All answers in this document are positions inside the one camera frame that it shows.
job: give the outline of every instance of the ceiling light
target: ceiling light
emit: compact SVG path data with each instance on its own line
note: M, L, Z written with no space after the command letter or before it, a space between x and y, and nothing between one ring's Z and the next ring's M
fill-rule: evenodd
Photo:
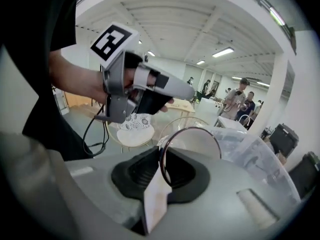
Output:
M256 82L257 84L259 84L259 85L262 85L262 86L266 86L266 87L269 87L270 86L270 84L266 84L266 83L264 83L264 82Z
M277 13L277 11L272 7L270 8L270 14L280 26L283 26L286 24L285 21L279 15L279 13Z
M220 57L220 56L222 56L222 55L232 53L232 52L234 52L234 51L235 51L234 49L232 49L231 47L228 47L228 48L226 48L226 49L223 49L222 51L219 51L219 52L213 54L212 57L217 58L217 57Z
M151 56L153 56L153 57L156 56L156 55L154 55L154 53L153 53L152 51L149 51L149 50L148 50L148 53L149 53Z

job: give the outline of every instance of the cable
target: cable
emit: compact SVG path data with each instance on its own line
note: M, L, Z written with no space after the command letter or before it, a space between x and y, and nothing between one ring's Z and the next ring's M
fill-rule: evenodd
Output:
M99 109L99 111L97 112L96 115L99 115L101 113L101 111L104 109L105 105L102 105L102 107ZM88 130L91 126L91 124L93 123L93 121L95 120L95 117L92 118L92 120L90 121L90 123L88 124L87 128L85 129L85 132L84 132L84 135L83 135L83 140L82 140L82 148L83 148L83 151L89 155L90 157L95 157L97 155L100 155L103 151L106 150L106 144L109 140L109 132L108 132L108 129L107 129L107 126L106 126L106 121L102 121L102 127L103 127L103 140L102 142L98 142L98 143L95 143L95 144L92 144L92 145L89 145L88 148L91 148L91 147L96 147L96 146L99 146L101 145L101 149L97 152L97 153L89 153L86 151L86 142L85 142L85 139L86 139L86 135L88 133Z
M240 94L237 94L237 92L235 93L235 96L233 96L231 103L235 100L236 96L240 95ZM226 113L230 112L235 105L238 105L238 104L237 104L237 103L234 103L233 105L230 104L228 107L225 107L225 108L222 110L222 112L226 112Z
M221 159L221 148L220 148L220 145L216 139L215 136L213 136L213 134L211 132L209 132L208 130L206 129L203 129L203 128L199 128L199 127L196 127L196 126L191 126L191 127L187 127L187 128L183 128L181 130L178 130L176 131L171 137L168 138L168 140L164 140L163 143L161 145L164 144L164 142L166 141L166 143L164 144L163 147L160 148L159 150L159 167L160 167L160 171L161 171L161 174L162 174L162 177L164 178L165 182L171 186L172 183L171 183L171 179L170 179L170 174L169 172L167 171L167 168L166 168L166 165L165 165L165 156L166 156L166 153L167 153L167 150L169 148L169 145L171 144L172 140L177 136L179 135L180 133L184 132L184 131L187 131L187 130L192 130L192 129L196 129L196 130L200 130L200 131L204 131L206 133L208 133L210 136L212 136L212 138L214 139L214 141L216 142L218 148L219 148L219 153L220 153L220 159Z

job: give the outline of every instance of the wooden table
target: wooden table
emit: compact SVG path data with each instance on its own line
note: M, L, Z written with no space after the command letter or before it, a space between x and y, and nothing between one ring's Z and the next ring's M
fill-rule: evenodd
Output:
M173 104L167 103L166 107L171 110L180 110L181 117L183 116L184 112L186 112L186 117L188 117L190 113L196 112L188 100L179 99L179 98L174 98L174 103Z

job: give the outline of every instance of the black shirt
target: black shirt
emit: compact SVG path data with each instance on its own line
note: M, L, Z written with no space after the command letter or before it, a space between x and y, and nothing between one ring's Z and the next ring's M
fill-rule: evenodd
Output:
M203 89L202 89L202 94L206 94L207 90L208 90L208 85L209 83L208 82L205 82L205 84L203 85Z
M23 134L59 151L65 161L86 159L81 137L64 120L53 96L49 54L76 43L77 0L5 0L2 41L38 94Z
M241 117L243 115L249 115L252 110L255 110L256 104L254 103L253 100L251 101L246 100L244 104L246 105L246 109L245 110L239 109L239 111L236 114L238 117Z

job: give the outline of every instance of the gray floor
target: gray floor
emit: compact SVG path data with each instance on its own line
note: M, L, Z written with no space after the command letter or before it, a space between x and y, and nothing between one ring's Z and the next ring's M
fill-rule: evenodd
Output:
M198 107L198 104L195 104L195 114L190 114L190 116L200 118L209 124L213 124L216 121L217 116L215 114L199 113L197 112L197 107ZM157 144L160 137L160 133L163 130L163 128L165 128L165 126L168 123L170 123L172 120L179 118L180 116L181 116L181 112L177 110L170 110L167 113L159 112L152 116L151 124L155 129L155 134L152 139L152 142L154 145ZM81 137L84 136L85 130L91 121L89 117L81 114L79 111L73 108L70 108L70 112L65 114L64 118ZM116 129L113 127L109 127L109 128L110 128L110 133L115 137ZM87 136L85 138L86 144L89 146L98 142L102 142L103 134L104 132L103 132L102 123L98 121L93 121L87 133ZM100 147L101 146L97 146L97 147L92 147L90 149L92 150L92 152L95 153L100 150ZM140 150L141 152L143 152L148 148L149 148L148 146L144 145L141 147L136 147L134 149ZM128 149L124 147L123 152L128 152ZM118 143L116 143L112 138L109 138L109 141L106 144L106 149L100 156L112 156L120 153L121 153L121 146Z

